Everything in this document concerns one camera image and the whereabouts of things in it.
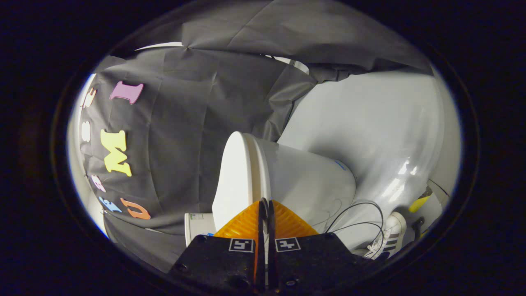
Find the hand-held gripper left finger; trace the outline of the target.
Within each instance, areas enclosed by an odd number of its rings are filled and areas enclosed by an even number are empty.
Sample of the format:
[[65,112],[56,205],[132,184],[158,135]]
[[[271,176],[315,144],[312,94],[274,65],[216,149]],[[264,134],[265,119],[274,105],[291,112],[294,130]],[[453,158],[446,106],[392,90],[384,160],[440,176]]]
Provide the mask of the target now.
[[215,235],[197,235],[171,268],[171,277],[212,295],[265,291],[265,223],[268,203],[242,210]]

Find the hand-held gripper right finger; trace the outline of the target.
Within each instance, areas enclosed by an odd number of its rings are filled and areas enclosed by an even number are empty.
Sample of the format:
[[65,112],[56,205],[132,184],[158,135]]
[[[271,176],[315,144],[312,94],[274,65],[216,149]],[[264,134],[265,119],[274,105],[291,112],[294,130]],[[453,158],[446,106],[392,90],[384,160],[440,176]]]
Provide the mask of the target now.
[[268,233],[268,287],[275,294],[332,294],[372,268],[372,260],[351,253],[336,234],[318,234],[277,201],[269,203]]

